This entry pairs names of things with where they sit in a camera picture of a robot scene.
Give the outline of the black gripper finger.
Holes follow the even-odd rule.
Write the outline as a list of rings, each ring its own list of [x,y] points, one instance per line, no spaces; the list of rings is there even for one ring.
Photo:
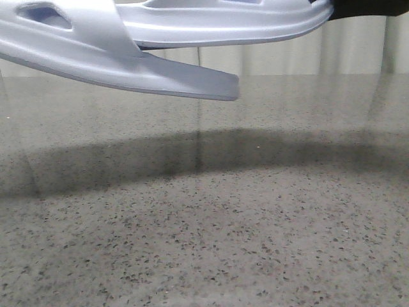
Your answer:
[[[408,0],[338,0],[329,20],[358,16],[396,17],[408,12]]]

